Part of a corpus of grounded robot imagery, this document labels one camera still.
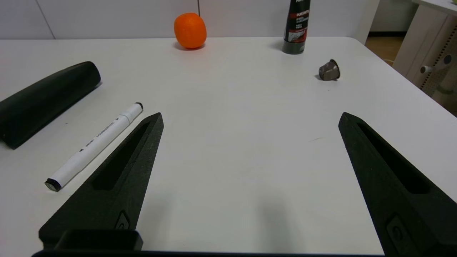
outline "orange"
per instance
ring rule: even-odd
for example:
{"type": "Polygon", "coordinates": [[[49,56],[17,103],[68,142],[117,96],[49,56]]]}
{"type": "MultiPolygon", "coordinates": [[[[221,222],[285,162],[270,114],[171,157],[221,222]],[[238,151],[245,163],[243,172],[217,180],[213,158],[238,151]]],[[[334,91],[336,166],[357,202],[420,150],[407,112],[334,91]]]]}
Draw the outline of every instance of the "orange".
{"type": "Polygon", "coordinates": [[[198,48],[206,40],[205,22],[196,13],[181,14],[175,20],[175,36],[183,47],[198,48]]]}

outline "tabletop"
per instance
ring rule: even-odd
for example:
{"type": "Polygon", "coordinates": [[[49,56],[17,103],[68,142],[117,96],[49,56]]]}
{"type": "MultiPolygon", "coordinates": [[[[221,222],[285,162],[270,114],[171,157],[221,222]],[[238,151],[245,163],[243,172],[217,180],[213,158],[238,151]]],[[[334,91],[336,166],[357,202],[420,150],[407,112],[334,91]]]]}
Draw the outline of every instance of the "tabletop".
{"type": "Polygon", "coordinates": [[[413,0],[413,2],[457,16],[457,5],[452,0],[413,0]]]}
{"type": "Polygon", "coordinates": [[[39,228],[146,116],[164,131],[137,230],[144,250],[382,254],[338,130],[364,119],[457,199],[457,120],[362,44],[310,37],[0,41],[0,100],[92,61],[103,84],[16,150],[0,145],[0,256],[39,228]],[[318,69],[335,59],[338,81],[318,69]],[[144,112],[60,192],[44,181],[133,102],[144,112]]]}

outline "white wall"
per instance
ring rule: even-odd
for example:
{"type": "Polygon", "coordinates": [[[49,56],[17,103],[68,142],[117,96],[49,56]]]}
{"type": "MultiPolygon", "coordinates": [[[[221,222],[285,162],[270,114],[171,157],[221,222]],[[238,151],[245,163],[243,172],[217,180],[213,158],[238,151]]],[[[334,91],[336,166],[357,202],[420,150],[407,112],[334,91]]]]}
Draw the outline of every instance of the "white wall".
{"type": "MultiPolygon", "coordinates": [[[[0,2],[3,38],[174,37],[174,19],[185,12],[198,12],[197,0],[0,2]]],[[[311,0],[309,35],[347,36],[364,43],[378,2],[311,0]]],[[[200,0],[200,13],[210,37],[280,37],[289,3],[290,0],[200,0]]]]}
{"type": "Polygon", "coordinates": [[[174,37],[197,0],[38,0],[56,39],[174,37]]]}
{"type": "Polygon", "coordinates": [[[0,0],[0,39],[52,39],[35,0],[0,0]]]}
{"type": "MultiPolygon", "coordinates": [[[[353,37],[364,43],[378,2],[311,0],[308,35],[353,37]]],[[[290,0],[200,0],[200,12],[209,37],[280,37],[289,4],[290,0]]]]}
{"type": "Polygon", "coordinates": [[[418,6],[411,0],[380,0],[370,31],[407,31],[418,6]]]}

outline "metal cap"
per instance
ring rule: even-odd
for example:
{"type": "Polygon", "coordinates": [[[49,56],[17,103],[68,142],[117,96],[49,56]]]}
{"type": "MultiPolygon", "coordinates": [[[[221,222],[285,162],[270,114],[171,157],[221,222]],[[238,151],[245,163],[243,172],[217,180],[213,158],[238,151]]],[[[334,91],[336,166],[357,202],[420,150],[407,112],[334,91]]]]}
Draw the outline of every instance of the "metal cap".
{"type": "Polygon", "coordinates": [[[325,81],[340,78],[340,68],[335,60],[331,59],[324,66],[319,68],[319,77],[325,81]]]}

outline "black foam roll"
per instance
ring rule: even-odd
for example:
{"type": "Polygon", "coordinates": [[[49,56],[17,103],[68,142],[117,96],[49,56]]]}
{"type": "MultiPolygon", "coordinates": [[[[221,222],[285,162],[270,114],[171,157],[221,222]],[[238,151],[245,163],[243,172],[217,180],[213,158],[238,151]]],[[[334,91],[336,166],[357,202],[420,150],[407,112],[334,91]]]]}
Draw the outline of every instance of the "black foam roll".
{"type": "Polygon", "coordinates": [[[0,138],[12,149],[89,94],[100,83],[92,62],[58,71],[0,102],[0,138]]]}

